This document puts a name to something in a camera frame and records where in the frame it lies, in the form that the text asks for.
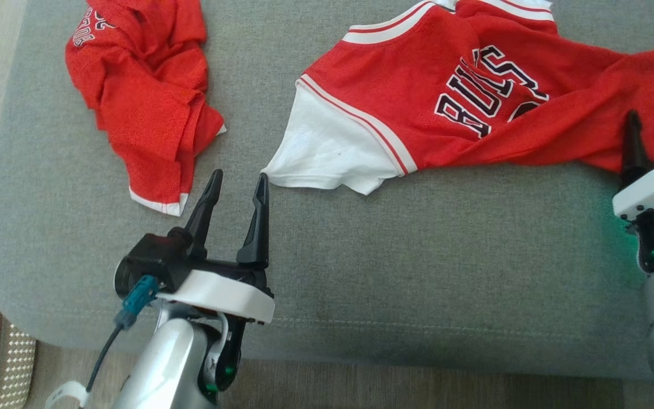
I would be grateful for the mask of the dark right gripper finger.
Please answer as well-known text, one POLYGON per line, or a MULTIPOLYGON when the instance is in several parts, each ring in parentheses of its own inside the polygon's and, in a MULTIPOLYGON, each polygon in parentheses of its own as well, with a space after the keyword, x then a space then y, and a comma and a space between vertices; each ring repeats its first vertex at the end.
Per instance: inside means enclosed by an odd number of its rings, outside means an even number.
POLYGON ((654 170, 642 138, 643 125, 636 110, 626 115, 621 158, 621 190, 654 170))

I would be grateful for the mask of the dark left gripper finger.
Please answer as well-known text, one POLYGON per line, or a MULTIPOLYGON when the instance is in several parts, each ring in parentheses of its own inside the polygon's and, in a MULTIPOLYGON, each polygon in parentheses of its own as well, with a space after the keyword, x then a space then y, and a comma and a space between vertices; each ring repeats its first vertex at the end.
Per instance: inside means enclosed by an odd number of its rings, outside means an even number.
POLYGON ((188 230, 192 238, 188 256, 193 260, 205 260, 208 258, 205 243, 207 241, 213 209, 215 209, 216 204, 220 200, 223 175, 224 173, 221 169, 213 171, 202 196, 198 199, 190 215, 190 219, 185 226, 185 229, 188 230))
POLYGON ((239 249, 236 261, 242 266, 265 269, 269 266, 270 190, 269 178, 259 175, 253 195, 254 213, 251 218, 244 245, 239 249))

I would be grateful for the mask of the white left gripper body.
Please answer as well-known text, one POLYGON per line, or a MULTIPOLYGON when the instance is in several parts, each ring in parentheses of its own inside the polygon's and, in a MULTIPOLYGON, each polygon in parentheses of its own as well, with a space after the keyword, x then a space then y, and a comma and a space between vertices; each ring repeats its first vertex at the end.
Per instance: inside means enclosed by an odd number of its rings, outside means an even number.
POLYGON ((265 268, 236 262, 186 261, 175 290, 162 290, 165 301, 268 324, 275 313, 274 294, 265 268))

